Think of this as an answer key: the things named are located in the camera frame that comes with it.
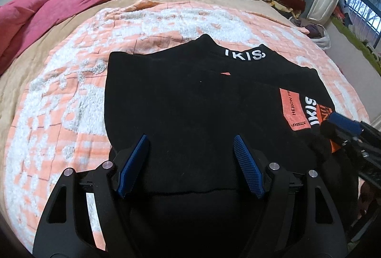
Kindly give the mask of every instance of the blue gripper pad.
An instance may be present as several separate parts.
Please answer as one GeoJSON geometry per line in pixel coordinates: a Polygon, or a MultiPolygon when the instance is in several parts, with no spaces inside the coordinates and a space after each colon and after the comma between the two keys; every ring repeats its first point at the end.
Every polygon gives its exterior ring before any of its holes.
{"type": "Polygon", "coordinates": [[[234,138],[233,148],[250,192],[261,199],[265,194],[262,173],[239,135],[234,138]]]}
{"type": "Polygon", "coordinates": [[[118,194],[124,198],[135,184],[149,149],[148,137],[144,134],[133,150],[119,176],[118,194]]]}

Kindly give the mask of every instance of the pink blanket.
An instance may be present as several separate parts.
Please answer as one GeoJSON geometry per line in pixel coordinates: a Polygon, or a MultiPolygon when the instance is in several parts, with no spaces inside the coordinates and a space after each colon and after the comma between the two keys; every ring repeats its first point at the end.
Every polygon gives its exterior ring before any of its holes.
{"type": "Polygon", "coordinates": [[[109,0],[13,0],[0,7],[0,75],[54,25],[109,0]]]}

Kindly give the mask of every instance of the bed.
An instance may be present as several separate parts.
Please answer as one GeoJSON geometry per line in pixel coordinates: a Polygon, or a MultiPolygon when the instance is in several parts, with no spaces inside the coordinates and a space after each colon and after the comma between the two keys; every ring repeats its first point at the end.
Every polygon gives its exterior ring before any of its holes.
{"type": "MultiPolygon", "coordinates": [[[[92,31],[109,25],[110,20],[115,29],[135,25],[139,27],[139,31],[129,34],[123,42],[117,35],[113,37],[114,41],[102,37],[106,47],[140,54],[157,52],[197,38],[197,35],[208,31],[200,26],[202,22],[212,26],[217,24],[213,26],[215,29],[209,28],[215,31],[211,31],[210,35],[221,46],[245,50],[264,43],[294,63],[315,68],[334,101],[336,110],[352,119],[369,122],[355,90],[329,57],[302,34],[300,29],[260,0],[110,0],[93,6],[52,27],[28,47],[0,77],[0,160],[3,162],[0,167],[0,211],[19,240],[30,251],[39,217],[57,181],[57,175],[68,165],[76,170],[88,170],[98,166],[107,159],[110,145],[101,126],[96,127],[94,131],[85,132],[84,136],[81,135],[83,132],[79,125],[74,124],[75,129],[66,132],[67,135],[62,140],[60,134],[63,130],[55,132],[51,127],[54,117],[46,120],[46,111],[33,116],[33,111],[28,109],[25,102],[31,102],[28,95],[38,87],[49,88],[49,95],[52,96],[62,94],[60,91],[65,89],[69,82],[68,74],[73,74],[75,70],[77,73],[80,70],[83,81],[88,78],[87,74],[96,74],[97,80],[92,85],[102,91],[107,75],[107,48],[101,46],[97,52],[92,49],[90,54],[85,49],[94,47],[89,39],[92,31]],[[173,23],[169,22],[168,28],[163,31],[150,28],[151,32],[148,35],[149,31],[142,26],[146,20],[144,18],[151,18],[150,21],[157,24],[158,20],[168,18],[168,15],[163,15],[169,12],[168,10],[171,10],[174,16],[173,23]],[[185,11],[189,13],[187,17],[184,15],[185,11]],[[207,15],[213,11],[220,13],[208,17],[207,15]],[[195,19],[195,24],[192,24],[194,32],[181,32],[180,24],[175,19],[178,16],[195,19]],[[229,27],[233,21],[241,25],[246,32],[229,27]],[[221,25],[225,33],[230,31],[230,36],[221,34],[221,25]],[[65,76],[63,80],[60,80],[61,74],[65,76]],[[21,119],[26,120],[23,125],[30,127],[30,130],[46,130],[45,141],[40,144],[36,141],[32,143],[32,136],[20,130],[21,119]],[[52,148],[49,143],[55,134],[52,142],[55,146],[52,148]],[[65,148],[65,145],[59,145],[57,141],[69,143],[72,147],[65,148]],[[23,146],[30,150],[30,153],[25,149],[22,153],[23,146]]],[[[103,33],[97,35],[108,35],[108,31],[114,31],[103,30],[103,33]]],[[[37,108],[38,102],[35,102],[37,105],[34,107],[42,110],[50,106],[49,113],[57,111],[55,118],[60,123],[61,119],[75,110],[75,104],[71,101],[74,92],[66,101],[60,99],[53,103],[51,97],[50,101],[44,102],[44,106],[37,108]]],[[[95,110],[99,112],[101,108],[98,106],[95,110]]],[[[44,133],[40,133],[38,139],[42,139],[43,136],[44,133]]],[[[96,233],[100,234],[94,217],[92,224],[95,236],[96,233]]],[[[97,245],[102,246],[100,235],[97,245]]]]}

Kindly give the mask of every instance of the mattress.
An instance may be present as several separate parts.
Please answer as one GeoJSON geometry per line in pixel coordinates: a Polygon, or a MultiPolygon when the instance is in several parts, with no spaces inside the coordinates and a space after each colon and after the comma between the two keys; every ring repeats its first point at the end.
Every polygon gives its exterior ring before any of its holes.
{"type": "MultiPolygon", "coordinates": [[[[355,90],[350,86],[346,81],[344,76],[340,73],[337,66],[324,54],[324,52],[314,45],[311,40],[306,36],[301,34],[287,19],[279,15],[274,9],[268,6],[266,3],[261,1],[253,0],[148,0],[140,1],[138,0],[112,0],[110,2],[92,7],[62,23],[53,27],[48,31],[41,39],[36,43],[30,46],[15,62],[11,67],[4,73],[0,78],[0,110],[2,111],[0,116],[0,158],[4,165],[6,160],[4,160],[4,150],[5,146],[9,149],[11,145],[6,145],[7,136],[10,132],[12,122],[18,110],[20,101],[25,101],[25,88],[27,84],[35,79],[43,70],[44,62],[47,57],[52,57],[54,53],[67,44],[68,41],[72,39],[73,31],[74,34],[78,34],[79,27],[89,18],[95,16],[98,12],[102,10],[105,14],[111,14],[118,16],[123,14],[123,12],[128,12],[129,10],[134,11],[141,8],[151,7],[151,11],[165,9],[165,4],[159,4],[156,2],[174,2],[174,1],[186,1],[178,5],[184,5],[189,9],[189,6],[192,7],[192,2],[198,2],[198,9],[210,10],[213,9],[215,5],[221,7],[226,7],[227,11],[232,16],[238,16],[241,20],[244,20],[244,23],[249,27],[253,33],[256,33],[257,38],[262,38],[267,45],[273,50],[279,52],[281,55],[287,59],[298,63],[302,66],[309,66],[317,69],[320,73],[321,79],[327,87],[331,97],[335,98],[334,103],[341,108],[337,108],[339,112],[355,118],[357,120],[368,121],[366,111],[361,104],[355,90]],[[138,3],[140,7],[133,7],[134,3],[138,3]]],[[[91,23],[96,23],[99,18],[103,18],[102,14],[97,15],[95,19],[92,19],[91,23]]],[[[218,43],[222,46],[228,48],[228,34],[227,38],[220,38],[218,43]]],[[[181,43],[182,38],[179,38],[176,44],[181,43]]],[[[171,46],[173,42],[169,42],[167,45],[161,45],[156,50],[165,49],[171,46]]],[[[245,44],[236,44],[234,45],[235,50],[245,50],[247,45],[245,44]]],[[[12,141],[14,138],[15,132],[10,132],[11,139],[8,139],[8,142],[12,141]]],[[[99,141],[104,149],[107,149],[107,137],[99,141]]],[[[3,171],[5,166],[1,166],[0,177],[3,177],[3,171]]],[[[1,192],[3,189],[3,182],[0,183],[1,192]]],[[[20,227],[18,224],[12,220],[9,221],[7,218],[7,210],[5,207],[5,200],[3,195],[0,196],[0,206],[1,212],[5,215],[5,218],[10,223],[11,227],[16,230],[17,236],[23,241],[28,249],[31,249],[31,240],[33,237],[26,235],[20,235],[20,227]]],[[[38,219],[34,223],[23,223],[34,226],[33,229],[37,228],[38,219]]]]}

